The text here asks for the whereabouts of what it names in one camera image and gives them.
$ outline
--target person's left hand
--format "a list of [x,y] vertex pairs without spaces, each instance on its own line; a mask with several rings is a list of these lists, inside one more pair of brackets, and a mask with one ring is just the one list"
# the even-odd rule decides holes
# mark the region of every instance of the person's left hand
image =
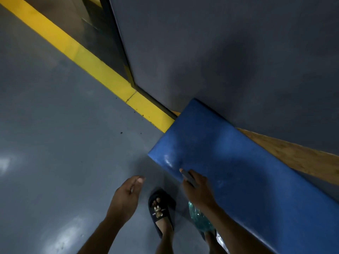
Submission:
[[135,175],[127,179],[114,193],[106,218],[123,226],[134,214],[138,206],[139,194],[145,178]]

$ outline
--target black metal edge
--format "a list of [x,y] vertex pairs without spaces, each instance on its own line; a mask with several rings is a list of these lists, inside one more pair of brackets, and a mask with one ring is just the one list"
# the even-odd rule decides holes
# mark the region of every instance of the black metal edge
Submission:
[[131,69],[131,66],[129,64],[127,54],[122,42],[121,33],[118,27],[117,20],[114,15],[114,11],[112,8],[112,4],[110,0],[100,0],[101,6],[104,10],[104,13],[107,15],[108,22],[113,26],[113,38],[116,42],[116,45],[119,49],[119,54],[124,62],[125,65],[125,72],[128,77],[128,81],[131,84],[131,86],[137,90],[140,94],[142,94],[146,99],[148,99],[150,102],[152,102],[155,106],[157,106],[159,109],[161,109],[163,112],[165,112],[168,116],[170,116],[172,119],[176,119],[177,115],[174,114],[172,111],[170,111],[168,108],[166,108],[164,105],[162,105],[160,102],[158,102],[155,98],[153,98],[150,94],[148,94],[146,91],[144,91],[142,88],[140,88],[134,81],[133,72]]

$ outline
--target forearm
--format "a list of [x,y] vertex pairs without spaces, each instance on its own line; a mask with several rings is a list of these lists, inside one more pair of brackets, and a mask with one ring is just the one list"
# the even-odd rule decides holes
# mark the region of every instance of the forearm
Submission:
[[105,218],[78,254],[107,254],[121,227],[121,222],[117,219]]
[[217,229],[230,254],[271,253],[258,239],[232,220],[216,203],[202,212]]

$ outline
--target leg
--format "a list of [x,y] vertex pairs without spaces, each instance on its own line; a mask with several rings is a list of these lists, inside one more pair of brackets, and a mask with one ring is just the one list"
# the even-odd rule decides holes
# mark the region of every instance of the leg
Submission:
[[162,232],[162,239],[155,254],[173,254],[172,243],[174,231],[171,223],[167,217],[164,217],[155,223]]
[[210,254],[227,254],[224,248],[218,243],[214,232],[205,232],[205,240],[210,247]]

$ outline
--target person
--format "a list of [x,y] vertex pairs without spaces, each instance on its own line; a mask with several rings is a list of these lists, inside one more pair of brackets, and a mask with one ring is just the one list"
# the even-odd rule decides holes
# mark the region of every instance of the person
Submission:
[[[200,209],[216,228],[230,254],[271,253],[258,239],[233,221],[218,206],[208,186],[207,178],[194,170],[189,173],[198,184],[194,188],[184,180],[182,187],[189,201]],[[79,250],[78,254],[107,254],[123,225],[132,217],[138,206],[139,194],[145,178],[132,176],[127,179],[114,193],[106,217],[95,232]],[[168,212],[168,198],[161,190],[150,197],[148,202],[152,220],[161,236],[156,254],[173,254],[172,242],[174,230]],[[215,232],[205,232],[205,240],[210,254],[222,254],[226,251],[217,242]]]

